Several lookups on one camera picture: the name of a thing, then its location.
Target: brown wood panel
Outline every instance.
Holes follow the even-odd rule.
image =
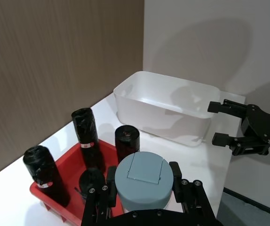
[[[0,0],[0,170],[142,70],[143,0]]]

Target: black cylinder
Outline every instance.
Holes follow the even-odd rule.
[[[24,153],[23,162],[39,189],[66,207],[70,196],[48,148],[40,145],[29,148]]]
[[[91,108],[81,108],[74,111],[71,116],[86,167],[96,167],[104,173],[106,167],[103,154],[99,149],[95,119]]]
[[[99,196],[105,183],[105,177],[98,168],[88,168],[87,170],[85,170],[85,172],[83,172],[83,174],[79,178],[79,188],[83,200],[87,198],[88,191],[91,188],[94,188],[96,191],[96,195]]]
[[[129,154],[139,151],[139,131],[134,126],[124,125],[115,130],[115,146],[120,163]]]

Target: red plastic crate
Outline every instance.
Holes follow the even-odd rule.
[[[105,158],[107,170],[109,166],[117,166],[118,161],[115,147],[102,140],[99,141],[99,145]],[[79,189],[79,178],[81,174],[86,170],[80,144],[76,144],[61,158],[59,158],[56,161],[56,165],[71,197],[68,206],[65,208],[43,194],[38,189],[38,186],[35,182],[32,183],[30,191],[34,196],[44,202],[47,210],[53,209],[55,212],[61,215],[63,222],[68,220],[74,225],[80,226],[84,212],[84,204],[80,194],[74,189],[75,187]],[[115,217],[120,214],[123,214],[123,209],[117,196],[116,207],[112,208],[112,215]]]

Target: red and white label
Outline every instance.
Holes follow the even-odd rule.
[[[43,185],[39,185],[39,184],[37,184],[37,185],[38,185],[39,188],[47,188],[47,187],[52,186],[53,182],[51,181],[51,182],[48,182],[48,183],[43,184]]]
[[[91,142],[91,143],[89,143],[89,144],[80,144],[80,146],[81,146],[82,148],[90,148],[90,147],[93,147],[93,146],[94,146],[94,142]]]

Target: white table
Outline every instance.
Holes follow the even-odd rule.
[[[244,103],[243,96],[221,92],[223,99]],[[111,94],[92,107],[98,136],[100,139],[114,144],[114,131],[122,125],[116,113],[114,95]],[[154,152],[167,161],[177,161],[183,178],[203,182],[214,214],[217,214],[226,173],[231,158],[231,151],[226,147],[211,145],[215,132],[235,136],[240,120],[226,114],[216,114],[205,137],[205,141],[197,147],[187,147],[169,140],[140,133],[140,150]],[[49,148],[54,159],[61,157],[77,143],[73,124],[70,122],[51,137],[41,143]],[[0,226],[56,226],[69,225],[61,218],[47,211],[43,204],[29,192],[32,178],[23,164],[22,157],[0,172]],[[172,198],[168,204],[169,210],[182,211],[181,205]]]

